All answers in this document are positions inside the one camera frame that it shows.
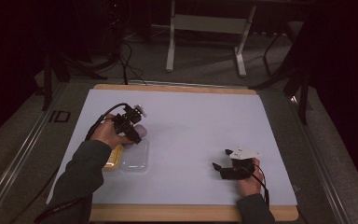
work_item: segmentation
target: black cable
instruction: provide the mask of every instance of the black cable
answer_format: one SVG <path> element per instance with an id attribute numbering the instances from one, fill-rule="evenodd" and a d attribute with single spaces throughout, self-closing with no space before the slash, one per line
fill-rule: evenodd
<path id="1" fill-rule="evenodd" d="M 34 198 L 30 202 L 28 202 L 28 204 L 13 219 L 11 219 L 11 221 L 9 222 L 10 224 L 15 223 L 17 221 L 17 219 L 19 219 L 19 217 L 21 217 L 24 214 L 24 212 L 31 207 L 31 205 L 36 201 L 36 199 L 39 198 L 39 196 L 42 194 L 42 192 L 46 189 L 46 187 L 51 182 L 53 177 L 58 173 L 59 169 L 60 169 L 60 166 L 57 167 L 57 169 L 54 171 L 54 173 L 48 179 L 48 182 L 46 182 L 46 184 L 43 186 L 43 188 L 41 190 L 39 190 L 39 192 L 36 194 L 36 196 L 34 196 Z"/>
<path id="2" fill-rule="evenodd" d="M 90 140 L 92 134 L 95 132 L 95 130 L 97 129 L 98 125 L 101 124 L 101 122 L 104 120 L 104 118 L 114 109 L 118 108 L 119 106 L 126 106 L 127 104 L 125 103 L 121 103 L 121 104 L 118 104 L 118 105 L 115 105 L 113 106 L 112 108 L 108 109 L 104 114 L 102 114 L 98 119 L 97 121 L 95 121 L 95 123 L 89 128 L 89 131 L 87 132 L 87 135 L 86 135 L 86 140 Z"/>

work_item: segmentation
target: white paper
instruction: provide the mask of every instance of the white paper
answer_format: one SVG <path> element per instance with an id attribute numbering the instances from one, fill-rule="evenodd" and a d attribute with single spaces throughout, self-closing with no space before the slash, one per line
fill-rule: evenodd
<path id="1" fill-rule="evenodd" d="M 222 180 L 212 162 L 231 167 L 225 149 L 242 146 L 262 154 L 258 159 L 270 204 L 296 205 L 258 95 L 91 90 L 57 176 L 95 120 L 119 103 L 142 105 L 147 113 L 140 124 L 147 129 L 148 167 L 138 174 L 103 172 L 104 184 L 94 193 L 94 203 L 235 204 L 240 198 L 236 181 Z"/>

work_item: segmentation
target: gray sleeve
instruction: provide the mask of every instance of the gray sleeve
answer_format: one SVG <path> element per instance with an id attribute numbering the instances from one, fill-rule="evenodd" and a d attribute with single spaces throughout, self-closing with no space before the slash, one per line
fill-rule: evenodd
<path id="1" fill-rule="evenodd" d="M 253 194 L 237 201 L 243 224 L 270 224 L 275 218 L 261 194 Z"/>
<path id="2" fill-rule="evenodd" d="M 80 145 L 57 180 L 53 197 L 45 211 L 74 200 L 80 201 L 45 218 L 41 223 L 89 222 L 92 193 L 103 184 L 102 169 L 111 152 L 111 148 L 100 141 L 85 141 Z"/>

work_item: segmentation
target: gray carpet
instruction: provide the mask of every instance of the gray carpet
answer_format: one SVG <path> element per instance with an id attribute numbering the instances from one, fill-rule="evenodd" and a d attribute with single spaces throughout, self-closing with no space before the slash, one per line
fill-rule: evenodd
<path id="1" fill-rule="evenodd" d="M 269 78 L 261 56 L 270 38 L 263 35 L 252 35 L 246 42 L 243 53 L 248 72 L 246 78 L 237 75 L 233 61 L 235 36 L 229 36 L 225 41 L 199 42 L 189 41 L 188 36 L 181 36 L 176 42 L 175 64 L 171 73 L 165 72 L 168 50 L 166 35 L 154 36 L 152 43 L 138 41 L 140 37 L 136 35 L 129 38 L 128 43 L 132 48 L 129 65 L 137 76 L 141 76 L 149 84 L 157 81 L 246 87 Z M 268 55 L 272 70 L 279 66 L 289 48 L 290 42 L 285 37 L 277 41 Z M 123 46 L 122 51 L 125 58 L 130 55 L 127 47 Z M 107 83 L 122 82 L 123 70 L 120 64 L 99 72 L 109 77 L 105 81 Z M 95 83 L 101 82 L 77 74 L 76 71 L 73 73 L 73 78 L 64 88 L 60 89 L 62 85 L 55 83 L 56 91 L 63 91 L 49 111 L 41 112 L 42 97 L 32 96 L 0 129 L 1 176 L 38 118 L 50 118 L 54 110 L 71 112 L 68 122 L 47 122 L 43 126 L 28 159 L 0 204 L 0 223 L 9 223 L 41 190 L 59 166 L 87 92 Z M 130 69 L 127 73 L 129 78 L 135 77 Z M 308 223 L 347 223 L 342 220 L 358 223 L 358 174 L 334 125 L 313 89 L 310 91 L 307 110 L 309 125 L 300 125 L 296 107 L 281 92 L 284 82 L 260 91 L 259 94 L 292 184 L 299 189 L 296 192 L 299 211 Z M 322 163 L 315 160 L 315 148 L 316 156 L 321 156 Z M 331 199 L 326 194 L 331 189 L 326 189 L 322 184 L 324 172 L 328 175 L 328 180 L 333 182 L 334 192 L 338 195 L 347 217 L 340 219 L 339 215 L 337 216 Z M 16 223 L 32 223 L 43 209 L 48 192 L 49 187 Z M 305 220 L 299 218 L 291 223 L 306 223 Z"/>

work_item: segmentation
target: hand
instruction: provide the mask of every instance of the hand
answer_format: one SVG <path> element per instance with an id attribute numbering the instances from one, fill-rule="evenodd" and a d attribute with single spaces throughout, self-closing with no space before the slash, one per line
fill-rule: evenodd
<path id="1" fill-rule="evenodd" d="M 252 160 L 255 165 L 254 175 L 259 180 L 263 181 L 264 176 L 260 173 L 260 169 L 258 168 L 258 166 L 260 165 L 260 160 L 258 160 L 256 158 L 252 158 Z M 247 179 L 239 180 L 238 186 L 240 188 L 240 194 L 243 197 L 260 193 L 260 190 L 261 190 L 261 184 L 252 176 Z"/>
<path id="2" fill-rule="evenodd" d="M 100 124 L 92 134 L 89 140 L 98 140 L 101 141 L 113 150 L 120 144 L 129 144 L 131 140 L 126 136 L 120 136 L 115 132 L 115 126 L 112 118 L 114 115 L 108 114 L 105 117 L 105 121 Z"/>

